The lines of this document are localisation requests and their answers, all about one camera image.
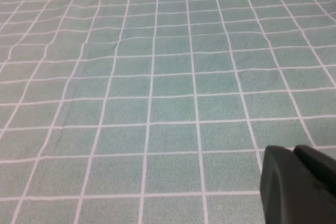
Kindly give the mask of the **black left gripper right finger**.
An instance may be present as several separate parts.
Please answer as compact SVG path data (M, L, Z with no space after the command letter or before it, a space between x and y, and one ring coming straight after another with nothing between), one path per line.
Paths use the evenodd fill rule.
M297 145L293 153L310 173L335 196L335 159L308 145Z

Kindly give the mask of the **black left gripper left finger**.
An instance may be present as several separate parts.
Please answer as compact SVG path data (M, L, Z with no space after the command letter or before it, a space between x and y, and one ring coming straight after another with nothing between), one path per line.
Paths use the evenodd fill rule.
M260 196L266 223L335 223L335 196L293 150L265 148Z

